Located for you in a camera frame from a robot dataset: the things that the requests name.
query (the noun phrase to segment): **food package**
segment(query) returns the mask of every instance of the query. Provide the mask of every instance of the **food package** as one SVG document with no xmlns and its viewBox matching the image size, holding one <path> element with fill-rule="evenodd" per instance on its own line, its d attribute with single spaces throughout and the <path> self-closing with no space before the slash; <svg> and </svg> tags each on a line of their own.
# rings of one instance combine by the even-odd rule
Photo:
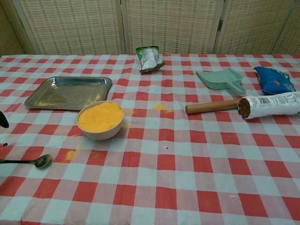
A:
<svg viewBox="0 0 300 225">
<path fill-rule="evenodd" d="M 238 110 L 244 119 L 300 114 L 300 91 L 272 96 L 246 96 L 240 99 Z"/>
<path fill-rule="evenodd" d="M 159 58 L 158 51 L 158 46 L 140 47 L 136 49 L 136 54 L 142 65 L 141 73 L 159 69 L 165 64 L 165 62 Z"/>
<path fill-rule="evenodd" d="M 265 67 L 255 67 L 254 69 L 257 71 L 258 81 L 265 95 L 296 91 L 287 73 Z"/>
</svg>

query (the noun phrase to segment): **wooden handle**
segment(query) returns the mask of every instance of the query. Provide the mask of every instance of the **wooden handle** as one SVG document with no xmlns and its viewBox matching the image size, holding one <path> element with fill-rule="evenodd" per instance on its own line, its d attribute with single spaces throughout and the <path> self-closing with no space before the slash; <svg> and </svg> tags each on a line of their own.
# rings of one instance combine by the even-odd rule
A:
<svg viewBox="0 0 300 225">
<path fill-rule="evenodd" d="M 239 99 L 226 100 L 220 102 L 209 102 L 186 106 L 187 114 L 212 112 L 224 109 L 234 109 L 238 107 Z"/>
</svg>

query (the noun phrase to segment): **white bowl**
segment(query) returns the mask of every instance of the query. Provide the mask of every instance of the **white bowl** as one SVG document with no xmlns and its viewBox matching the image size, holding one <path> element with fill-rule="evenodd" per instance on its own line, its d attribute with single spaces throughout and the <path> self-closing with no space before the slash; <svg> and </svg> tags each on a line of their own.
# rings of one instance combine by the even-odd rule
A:
<svg viewBox="0 0 300 225">
<path fill-rule="evenodd" d="M 106 130 L 106 131 L 102 131 L 102 132 L 89 132 L 87 130 L 84 130 L 82 129 L 79 125 L 78 125 L 78 120 L 79 120 L 79 117 L 80 115 L 87 109 L 90 109 L 92 107 L 95 107 L 97 105 L 100 105 L 104 102 L 111 102 L 111 101 L 100 101 L 100 102 L 95 102 L 95 103 L 92 103 L 86 107 L 84 107 L 77 115 L 77 118 L 76 118 L 76 123 L 77 123 L 77 126 L 79 127 L 79 129 L 82 130 L 82 132 L 84 133 L 84 135 L 86 135 L 87 137 L 89 138 L 92 138 L 92 139 L 96 139 L 96 140 L 106 140 L 106 139 L 109 139 L 113 136 L 115 136 L 121 129 L 122 127 L 122 122 L 123 122 L 123 118 L 124 118 L 124 114 L 122 116 L 122 119 L 121 121 L 116 125 L 114 126 L 113 128 L 109 129 L 109 130 Z"/>
</svg>

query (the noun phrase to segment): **blue bag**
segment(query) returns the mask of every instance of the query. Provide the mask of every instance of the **blue bag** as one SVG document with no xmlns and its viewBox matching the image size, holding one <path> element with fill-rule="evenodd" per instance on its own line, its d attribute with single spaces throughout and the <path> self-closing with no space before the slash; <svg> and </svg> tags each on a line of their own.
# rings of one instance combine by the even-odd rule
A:
<svg viewBox="0 0 300 225">
<path fill-rule="evenodd" d="M 258 74 L 258 81 L 266 95 L 276 95 L 296 91 L 287 73 L 265 67 L 254 68 Z"/>
</svg>

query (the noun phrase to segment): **yellow powder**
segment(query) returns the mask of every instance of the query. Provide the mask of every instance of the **yellow powder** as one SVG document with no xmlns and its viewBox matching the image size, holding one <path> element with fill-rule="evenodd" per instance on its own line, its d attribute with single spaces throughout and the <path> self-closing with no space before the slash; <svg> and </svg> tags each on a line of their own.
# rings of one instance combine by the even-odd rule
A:
<svg viewBox="0 0 300 225">
<path fill-rule="evenodd" d="M 131 128 L 131 124 L 129 124 L 129 123 L 123 123 L 123 127 L 124 128 Z"/>
<path fill-rule="evenodd" d="M 164 105 L 157 105 L 157 106 L 153 107 L 152 109 L 163 110 L 163 109 L 165 109 L 165 106 Z"/>
<path fill-rule="evenodd" d="M 102 132 L 116 126 L 123 115 L 117 103 L 104 102 L 85 110 L 78 119 L 78 125 L 88 132 Z"/>
<path fill-rule="evenodd" d="M 133 114 L 134 111 L 132 109 L 122 109 L 124 114 Z"/>
<path fill-rule="evenodd" d="M 80 143 L 80 144 L 77 146 L 76 150 L 81 150 L 81 149 L 83 149 L 86 145 L 87 145 L 86 142 L 82 142 L 82 143 Z"/>
<path fill-rule="evenodd" d="M 76 151 L 68 151 L 65 160 L 71 160 L 77 155 Z"/>
<path fill-rule="evenodd" d="M 60 133 L 68 133 L 70 130 L 56 130 L 56 132 L 60 132 Z"/>
</svg>

